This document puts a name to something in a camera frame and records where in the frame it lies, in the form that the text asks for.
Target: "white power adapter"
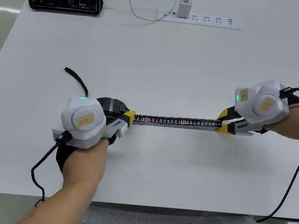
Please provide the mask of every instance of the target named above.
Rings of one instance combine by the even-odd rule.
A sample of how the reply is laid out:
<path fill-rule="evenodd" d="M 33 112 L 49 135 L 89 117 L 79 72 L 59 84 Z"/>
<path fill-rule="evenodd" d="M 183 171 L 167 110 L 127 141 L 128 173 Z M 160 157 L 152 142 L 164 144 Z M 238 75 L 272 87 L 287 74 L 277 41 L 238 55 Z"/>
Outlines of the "white power adapter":
<path fill-rule="evenodd" d="M 192 7 L 192 0 L 180 0 L 178 5 L 177 17 L 188 18 Z"/>

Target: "black wire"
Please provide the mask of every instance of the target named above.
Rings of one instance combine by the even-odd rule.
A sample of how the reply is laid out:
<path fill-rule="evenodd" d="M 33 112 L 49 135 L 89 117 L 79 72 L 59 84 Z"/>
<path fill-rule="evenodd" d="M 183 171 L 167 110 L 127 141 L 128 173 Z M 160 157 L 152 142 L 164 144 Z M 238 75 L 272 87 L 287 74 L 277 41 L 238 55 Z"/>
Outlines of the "black wire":
<path fill-rule="evenodd" d="M 299 88 L 291 88 L 290 92 L 296 92 L 299 91 Z"/>
<path fill-rule="evenodd" d="M 297 169 L 296 169 L 296 171 L 295 171 L 295 173 L 294 173 L 294 176 L 293 176 L 293 178 L 292 178 L 292 180 L 291 180 L 291 182 L 290 182 L 290 184 L 289 184 L 288 189 L 287 189 L 286 192 L 285 192 L 284 197 L 282 198 L 282 200 L 281 200 L 281 202 L 279 203 L 279 205 L 277 206 L 277 208 L 276 208 L 270 215 L 268 215 L 268 216 L 266 216 L 265 218 L 262 218 L 262 219 L 260 219 L 260 220 L 257 220 L 257 221 L 256 221 L 257 223 L 263 222 L 263 221 L 265 221 L 265 220 L 271 218 L 273 215 L 275 215 L 276 212 L 278 212 L 278 210 L 281 208 L 281 206 L 282 206 L 283 203 L 285 202 L 286 197 L 288 196 L 288 194 L 289 194 L 289 192 L 290 192 L 290 190 L 291 190 L 291 188 L 292 188 L 292 185 L 293 185 L 293 183 L 294 183 L 294 181 L 295 181 L 295 179 L 296 179 L 296 177 L 297 177 L 298 172 L 299 172 L 299 165 L 298 165 L 298 167 L 297 167 Z"/>
<path fill-rule="evenodd" d="M 85 84 L 83 83 L 82 79 L 76 74 L 76 72 L 74 72 L 72 69 L 65 67 L 64 69 L 67 73 L 69 73 L 71 76 L 73 76 L 82 86 L 82 88 L 84 89 L 85 92 L 85 97 L 88 97 L 88 89 L 85 86 Z"/>
<path fill-rule="evenodd" d="M 48 156 L 58 147 L 58 144 L 55 144 L 44 156 L 43 158 L 37 162 L 37 164 L 35 166 L 33 166 L 33 168 L 31 169 L 31 178 L 32 178 L 32 181 L 33 183 L 39 188 L 42 190 L 42 198 L 34 205 L 34 207 L 37 207 L 37 205 L 40 203 L 40 202 L 44 202 L 45 201 L 45 189 L 36 181 L 36 177 L 35 177 L 35 174 L 34 174 L 34 171 L 36 168 L 38 168 L 47 158 Z"/>

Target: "handwritten label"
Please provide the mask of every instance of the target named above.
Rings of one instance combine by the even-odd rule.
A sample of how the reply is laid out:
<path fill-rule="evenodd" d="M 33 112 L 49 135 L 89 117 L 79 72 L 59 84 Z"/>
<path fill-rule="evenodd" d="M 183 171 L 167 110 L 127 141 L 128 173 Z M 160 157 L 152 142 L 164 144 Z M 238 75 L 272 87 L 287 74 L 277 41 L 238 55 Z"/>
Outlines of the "handwritten label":
<path fill-rule="evenodd" d="M 78 117 L 76 119 L 78 127 L 84 127 L 86 125 L 90 125 L 94 123 L 94 116 L 92 113 L 84 115 L 82 117 Z"/>

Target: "white table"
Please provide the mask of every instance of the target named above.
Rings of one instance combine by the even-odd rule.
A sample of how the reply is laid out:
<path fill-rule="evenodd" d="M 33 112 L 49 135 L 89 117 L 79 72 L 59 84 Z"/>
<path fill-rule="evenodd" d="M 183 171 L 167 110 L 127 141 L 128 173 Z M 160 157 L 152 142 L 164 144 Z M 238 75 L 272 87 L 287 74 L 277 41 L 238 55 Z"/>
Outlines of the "white table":
<path fill-rule="evenodd" d="M 133 1 L 154 17 L 152 1 Z M 164 8 L 171 7 L 166 0 Z M 197 13 L 231 15 L 243 30 L 136 19 L 127 1 L 100 17 L 33 12 L 25 3 L 0 53 L 0 193 L 41 195 L 30 168 L 54 144 L 70 96 L 118 98 L 137 113 L 214 119 L 237 86 L 274 79 L 299 86 L 297 0 L 194 1 Z M 110 147 L 95 201 L 268 215 L 298 165 L 298 141 L 274 133 L 218 133 L 133 126 Z M 54 194 L 53 154 L 37 180 Z M 278 217 L 299 218 L 299 180 Z"/>

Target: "forearm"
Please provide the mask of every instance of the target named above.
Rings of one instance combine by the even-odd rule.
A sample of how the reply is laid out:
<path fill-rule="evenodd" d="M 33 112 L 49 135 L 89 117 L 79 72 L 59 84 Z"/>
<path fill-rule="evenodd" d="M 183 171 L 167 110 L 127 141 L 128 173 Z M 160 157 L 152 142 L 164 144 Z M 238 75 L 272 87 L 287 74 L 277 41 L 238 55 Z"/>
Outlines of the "forearm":
<path fill-rule="evenodd" d="M 275 124 L 266 125 L 265 129 L 290 139 L 299 140 L 299 104 L 290 105 L 289 115 L 285 119 Z"/>
<path fill-rule="evenodd" d="M 88 150 L 77 149 L 63 168 L 60 191 L 37 207 L 20 224 L 77 224 L 90 205 L 106 168 L 108 141 Z"/>

